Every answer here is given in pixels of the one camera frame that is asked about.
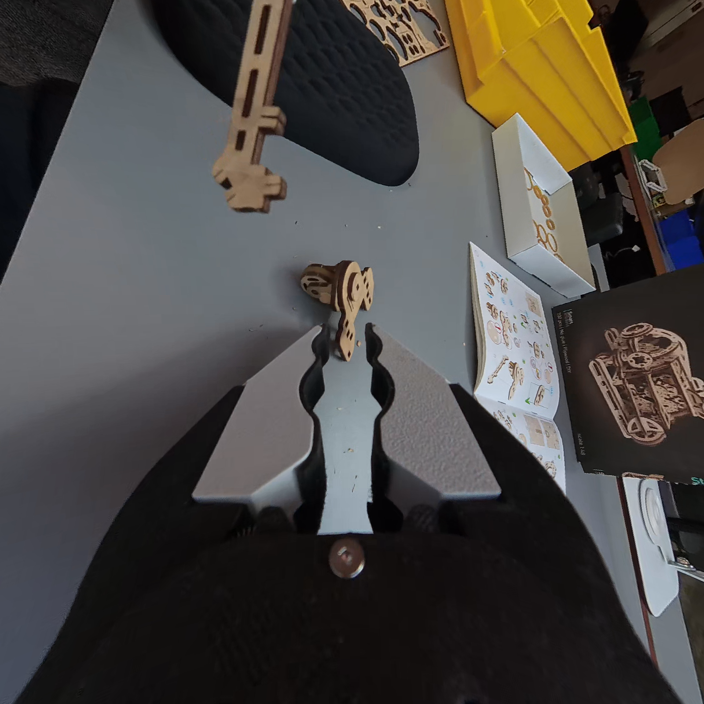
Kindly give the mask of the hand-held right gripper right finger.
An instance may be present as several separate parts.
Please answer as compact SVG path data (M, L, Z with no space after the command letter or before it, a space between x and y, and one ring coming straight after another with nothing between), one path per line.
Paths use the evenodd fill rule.
M374 533L398 532L417 507L495 500L501 488L451 383L379 325L365 327L374 419L371 497Z

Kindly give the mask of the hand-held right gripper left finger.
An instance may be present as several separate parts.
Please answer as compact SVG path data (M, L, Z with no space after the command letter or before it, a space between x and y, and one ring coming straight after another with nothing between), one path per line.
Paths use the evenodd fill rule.
M302 533L317 534L327 494L315 407L330 358L319 324L250 377L195 485L201 504L237 504L252 517L281 510Z

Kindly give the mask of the small wooden crank assembly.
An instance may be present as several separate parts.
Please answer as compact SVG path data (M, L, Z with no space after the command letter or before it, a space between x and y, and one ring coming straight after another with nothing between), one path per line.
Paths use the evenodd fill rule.
M311 298L340 314L335 342L340 358L350 361L356 348L358 313L369 311L373 304L372 268L362 269L353 260L334 266L312 263L301 273L300 285Z

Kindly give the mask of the long slotted wooden strip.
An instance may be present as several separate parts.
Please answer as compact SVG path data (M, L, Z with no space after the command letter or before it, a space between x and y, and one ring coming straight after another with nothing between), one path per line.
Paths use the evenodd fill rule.
M240 213L268 213L286 197L286 181L260 163L265 138L283 136L284 111L275 105L293 1L254 1L243 43L230 127L212 174L228 206Z

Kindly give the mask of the black model kit box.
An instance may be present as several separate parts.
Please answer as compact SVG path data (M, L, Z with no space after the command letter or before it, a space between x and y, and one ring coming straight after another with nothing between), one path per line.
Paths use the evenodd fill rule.
M586 472L703 485L703 264L553 308Z

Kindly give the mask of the open instruction booklet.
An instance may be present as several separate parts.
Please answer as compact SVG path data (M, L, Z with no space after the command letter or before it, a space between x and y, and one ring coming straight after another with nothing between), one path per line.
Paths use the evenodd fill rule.
M555 421L558 365L541 299L474 243L469 266L477 339L474 396L565 493L565 448Z

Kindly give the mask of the white plastic plate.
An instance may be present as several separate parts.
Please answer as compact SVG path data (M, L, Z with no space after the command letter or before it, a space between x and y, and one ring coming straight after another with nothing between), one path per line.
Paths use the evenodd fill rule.
M666 514L653 479L623 479L642 591L649 612L659 617L679 593L679 577Z

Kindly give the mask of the white cardboard box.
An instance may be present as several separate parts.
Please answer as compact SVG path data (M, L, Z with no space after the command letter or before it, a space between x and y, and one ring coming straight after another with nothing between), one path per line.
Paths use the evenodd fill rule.
M568 172L515 114L491 134L507 257L558 294L595 291Z

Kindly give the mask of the blue plastic crate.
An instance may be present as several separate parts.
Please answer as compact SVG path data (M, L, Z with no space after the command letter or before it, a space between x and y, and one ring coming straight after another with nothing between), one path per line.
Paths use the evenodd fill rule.
M661 220L659 228L672 270L703 264L703 250L696 234L694 220L687 209Z

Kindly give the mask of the black chair seat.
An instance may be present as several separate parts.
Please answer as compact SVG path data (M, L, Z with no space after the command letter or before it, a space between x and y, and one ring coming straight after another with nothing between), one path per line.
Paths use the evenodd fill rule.
M232 105L251 1L151 1L165 44L207 91ZM366 180L407 182L419 160L403 71L339 1L297 1L274 104L284 136Z

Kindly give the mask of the yellow plastic bin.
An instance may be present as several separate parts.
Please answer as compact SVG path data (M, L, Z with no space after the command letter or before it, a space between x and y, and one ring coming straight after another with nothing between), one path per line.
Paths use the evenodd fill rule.
M488 71L469 103L495 128L520 115L566 171L637 141L602 30L589 27L544 25Z
M577 34L590 30L588 1L445 1L465 101L484 86L507 52L559 18Z

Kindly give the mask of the round wooden board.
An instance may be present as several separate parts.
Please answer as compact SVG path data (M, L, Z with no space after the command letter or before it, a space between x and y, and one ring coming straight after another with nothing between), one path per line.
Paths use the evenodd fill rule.
M674 206L703 189L703 119L678 131L654 155L653 163L663 173L665 202Z

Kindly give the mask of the green plastic crate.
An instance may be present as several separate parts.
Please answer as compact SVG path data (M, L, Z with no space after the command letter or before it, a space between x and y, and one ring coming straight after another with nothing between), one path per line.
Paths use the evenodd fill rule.
M639 161L647 160L653 163L653 156L663 145L660 128L646 96L628 106L629 116L637 136L633 151Z

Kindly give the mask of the laser-cut wooden part sheet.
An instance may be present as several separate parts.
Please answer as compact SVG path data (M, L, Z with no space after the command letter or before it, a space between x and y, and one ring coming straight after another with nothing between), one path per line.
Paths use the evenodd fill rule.
M400 67L437 54L450 42L427 1L340 1Z

